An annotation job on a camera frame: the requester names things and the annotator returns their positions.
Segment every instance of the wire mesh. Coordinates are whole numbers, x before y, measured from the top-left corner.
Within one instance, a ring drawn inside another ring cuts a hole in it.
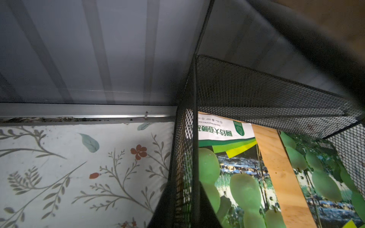
[[[336,147],[342,162],[362,195],[365,195],[365,127],[361,123],[327,140]]]
[[[362,114],[336,94],[205,55],[196,77],[199,111],[285,132],[325,138]],[[330,138],[363,195],[364,135],[357,125]]]
[[[174,177],[171,181],[176,181],[176,210],[174,227],[191,227],[193,216],[193,140],[194,140],[194,107],[195,107],[195,83],[193,72],[190,71],[185,85],[183,98],[180,101],[176,113],[176,127],[174,135],[174,148],[172,169]]]

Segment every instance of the black metal bar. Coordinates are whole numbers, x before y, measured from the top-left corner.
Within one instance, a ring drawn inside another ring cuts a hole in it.
[[[193,56],[192,82],[194,89],[194,107],[193,107],[193,177],[192,177],[192,209],[191,209],[191,227],[199,227],[200,220],[200,182],[199,182],[199,157],[198,157],[198,106],[197,106],[197,87],[196,87],[196,55]]]
[[[300,115],[300,114],[298,114],[298,115],[270,115],[270,116],[232,115],[232,116],[225,116],[225,117],[231,118],[231,119],[235,119],[237,117],[245,118],[245,119],[270,119],[270,118],[317,118],[317,117],[321,118],[321,117],[344,117],[344,116],[346,116],[346,115],[337,115],[337,114]]]
[[[341,129],[341,130],[338,130],[338,131],[336,131],[336,132],[334,132],[334,133],[332,133],[332,134],[330,134],[330,135],[328,135],[328,136],[324,137],[323,139],[331,138],[332,136],[335,136],[335,135],[337,135],[337,134],[339,134],[339,133],[341,133],[341,132],[344,132],[345,130],[348,130],[348,129],[350,129],[350,128],[353,128],[353,127],[355,127],[355,126],[357,126],[357,125],[359,125],[359,124],[361,124],[361,121],[357,121],[357,122],[355,122],[355,123],[353,123],[353,124],[351,124],[351,125],[348,125],[347,127],[343,128],[343,129]]]
[[[171,181],[171,174],[172,174],[172,170],[173,170],[173,161],[174,161],[174,150],[175,150],[175,138],[176,138],[176,126],[177,126],[177,118],[178,118],[178,110],[179,108],[177,107],[176,109],[176,115],[175,115],[175,125],[174,125],[174,136],[172,138],[172,147],[171,147],[171,154],[170,154],[170,167],[169,167],[169,177],[168,177],[168,181]]]
[[[205,33],[205,29],[207,28],[208,20],[209,20],[210,14],[211,14],[212,9],[213,9],[213,5],[214,5],[214,0],[210,0],[208,10],[207,10],[207,14],[205,15],[205,18],[204,18],[203,27],[201,28],[199,38],[198,38],[198,42],[195,46],[194,55],[198,54],[199,47],[200,47],[201,41],[203,40],[203,36],[204,36],[204,33]]]

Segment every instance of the wooden board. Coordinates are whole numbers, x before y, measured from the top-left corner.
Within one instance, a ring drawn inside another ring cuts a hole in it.
[[[255,124],[252,128],[269,171],[285,225],[287,228],[317,228],[278,131]]]

